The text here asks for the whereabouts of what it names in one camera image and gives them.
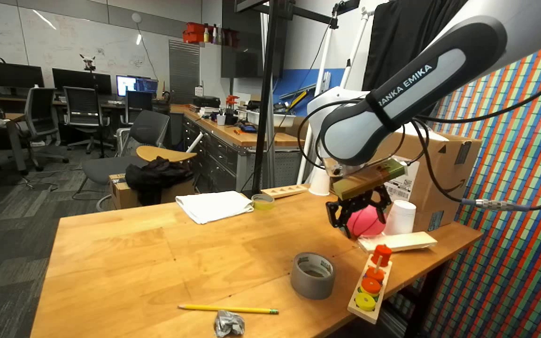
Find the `metal pole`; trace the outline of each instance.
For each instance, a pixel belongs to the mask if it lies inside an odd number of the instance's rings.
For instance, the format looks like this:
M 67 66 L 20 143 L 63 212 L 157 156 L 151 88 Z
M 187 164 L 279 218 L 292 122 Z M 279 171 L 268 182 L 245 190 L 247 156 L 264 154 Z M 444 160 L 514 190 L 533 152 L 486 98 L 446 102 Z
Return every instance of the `metal pole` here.
M 270 102 L 270 81 L 272 81 L 272 51 L 274 51 L 274 34 L 277 23 L 277 6 L 283 0 L 268 2 L 268 32 L 266 32 L 266 49 L 264 49 L 264 77 L 262 77 L 262 92 L 259 105 L 259 124 L 257 124 L 257 141 L 255 141 L 255 160 L 253 160 L 253 180 L 251 194 L 259 194 L 260 190 L 260 169 L 264 158 L 264 134 L 266 134 L 266 118 L 268 118 L 268 102 Z
M 349 58 L 345 60 L 345 70 L 343 70 L 343 77 L 341 77 L 341 83 L 339 83 L 341 88 L 345 87 L 345 81 L 347 81 L 349 72 L 351 72 L 352 58 L 354 58 L 356 53 L 358 53 L 358 47 L 360 47 L 360 42 L 362 42 L 362 36 L 364 36 L 364 30 L 366 30 L 366 25 L 367 25 L 371 13 L 373 13 L 373 11 L 362 13 L 366 19 L 364 19 L 364 23 L 362 23 L 362 28 L 358 30 L 358 36 L 356 36 L 356 40 L 354 40 L 354 45 L 351 47 Z

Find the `pink object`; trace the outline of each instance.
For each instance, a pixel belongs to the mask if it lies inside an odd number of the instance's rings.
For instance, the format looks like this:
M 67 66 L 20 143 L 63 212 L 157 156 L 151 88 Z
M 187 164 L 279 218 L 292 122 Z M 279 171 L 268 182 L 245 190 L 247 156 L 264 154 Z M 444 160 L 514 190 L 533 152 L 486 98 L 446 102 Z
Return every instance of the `pink object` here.
M 352 212 L 347 220 L 347 231 L 351 239 L 358 237 L 377 237 L 384 229 L 384 224 L 379 220 L 373 207 L 360 209 Z

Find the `white container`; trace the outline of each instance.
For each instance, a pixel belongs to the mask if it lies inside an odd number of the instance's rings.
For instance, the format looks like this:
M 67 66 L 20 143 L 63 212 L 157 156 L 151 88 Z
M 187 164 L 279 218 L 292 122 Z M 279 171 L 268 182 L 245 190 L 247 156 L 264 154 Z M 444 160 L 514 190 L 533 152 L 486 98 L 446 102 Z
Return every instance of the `white container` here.
M 274 115 L 272 122 L 274 128 L 290 128 L 292 126 L 292 118 L 294 115 Z M 257 111 L 245 111 L 245 120 L 253 126 L 257 126 L 259 122 L 259 113 Z
M 309 180 L 307 192 L 311 195 L 328 195 L 330 179 L 328 179 L 326 171 L 313 167 L 307 180 Z
M 394 201 L 386 216 L 384 235 L 411 233 L 416 207 L 409 201 Z
M 215 115 L 215 124 L 225 126 L 225 113 L 223 113 L 223 111 L 219 111 L 219 113 Z

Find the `gray duct tape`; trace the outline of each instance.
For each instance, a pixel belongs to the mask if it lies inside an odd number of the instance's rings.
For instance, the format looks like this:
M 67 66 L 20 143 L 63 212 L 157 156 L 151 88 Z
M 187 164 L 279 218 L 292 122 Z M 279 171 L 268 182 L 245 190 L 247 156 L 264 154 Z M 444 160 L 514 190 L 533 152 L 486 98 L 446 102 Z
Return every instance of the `gray duct tape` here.
M 305 299 L 326 299 L 334 284 L 332 263 L 317 254 L 302 252 L 292 261 L 290 287 Z

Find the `pencil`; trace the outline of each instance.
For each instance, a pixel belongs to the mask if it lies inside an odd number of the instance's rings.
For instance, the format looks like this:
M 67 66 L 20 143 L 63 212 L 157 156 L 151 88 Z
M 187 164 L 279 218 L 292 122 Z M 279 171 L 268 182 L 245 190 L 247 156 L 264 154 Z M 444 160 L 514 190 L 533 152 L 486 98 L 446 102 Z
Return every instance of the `pencil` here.
M 238 308 L 238 306 L 212 306 L 212 304 L 195 304 L 195 303 L 181 303 L 178 304 L 178 308 L 189 310 L 189 312 L 236 312 L 236 314 L 277 316 L 275 308 Z

